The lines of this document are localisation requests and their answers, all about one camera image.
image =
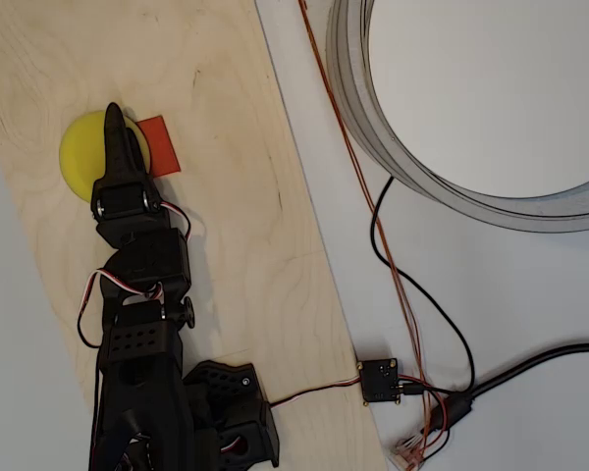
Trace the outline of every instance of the tape roll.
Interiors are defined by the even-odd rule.
[[[503,228],[567,233],[589,230],[589,182],[556,194],[502,198],[470,191],[429,171],[402,144],[382,113],[369,68],[373,2],[335,0],[327,31],[327,67],[349,131],[396,179],[471,218]]]

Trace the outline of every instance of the connector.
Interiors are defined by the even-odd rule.
[[[416,471],[423,464],[423,455],[419,444],[423,440],[421,434],[399,441],[389,453],[389,460],[399,471]]]

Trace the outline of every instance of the red block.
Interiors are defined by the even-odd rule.
[[[150,175],[162,177],[180,172],[177,154],[168,135],[162,116],[156,116],[136,123],[141,129],[150,148]]]

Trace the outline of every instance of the wood grain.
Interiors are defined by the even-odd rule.
[[[61,135],[117,101],[161,114],[182,172],[158,181],[194,223],[187,367],[252,361],[271,399],[355,375],[345,321],[252,0],[0,0],[0,164],[86,399],[75,326],[111,249],[66,187]],[[84,327],[100,335],[100,300]],[[282,468],[385,469],[357,388],[276,411]]]

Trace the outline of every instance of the yellow ball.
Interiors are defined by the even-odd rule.
[[[150,170],[150,151],[142,131],[125,117],[127,128],[137,137],[146,171]],[[105,174],[105,112],[83,115],[68,126],[59,147],[61,174],[70,189],[85,201],[91,200],[94,182]]]

